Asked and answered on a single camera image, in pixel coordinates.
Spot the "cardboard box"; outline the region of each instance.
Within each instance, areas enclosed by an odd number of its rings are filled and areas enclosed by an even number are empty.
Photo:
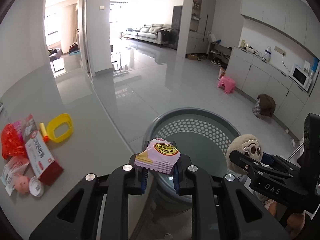
[[[187,54],[187,59],[198,60],[198,56],[195,54]]]
[[[33,172],[37,179],[50,186],[63,172],[63,168],[54,159],[43,141],[32,115],[22,122],[21,127]]]

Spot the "pink pig toy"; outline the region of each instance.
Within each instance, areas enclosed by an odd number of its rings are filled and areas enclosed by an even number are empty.
[[[30,179],[27,176],[23,176],[19,173],[17,175],[18,175],[18,178],[14,183],[14,188],[21,194],[25,194],[29,192]]]

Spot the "white round lid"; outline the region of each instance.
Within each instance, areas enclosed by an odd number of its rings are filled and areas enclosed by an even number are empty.
[[[41,197],[44,192],[44,186],[37,177],[32,177],[29,182],[29,191],[31,195]]]

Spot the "pink stool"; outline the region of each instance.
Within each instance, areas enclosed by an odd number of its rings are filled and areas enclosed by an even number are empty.
[[[222,85],[224,86],[224,92],[226,94],[230,94],[233,92],[233,90],[235,90],[236,82],[232,78],[223,76],[220,78],[217,87],[220,88]]]

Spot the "gray sofa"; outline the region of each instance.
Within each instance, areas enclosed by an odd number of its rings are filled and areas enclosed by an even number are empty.
[[[128,28],[124,32],[125,38],[132,38],[141,41],[150,41],[159,45],[168,44],[168,41],[163,41],[160,30],[171,31],[170,24],[145,24],[143,27],[136,29]]]

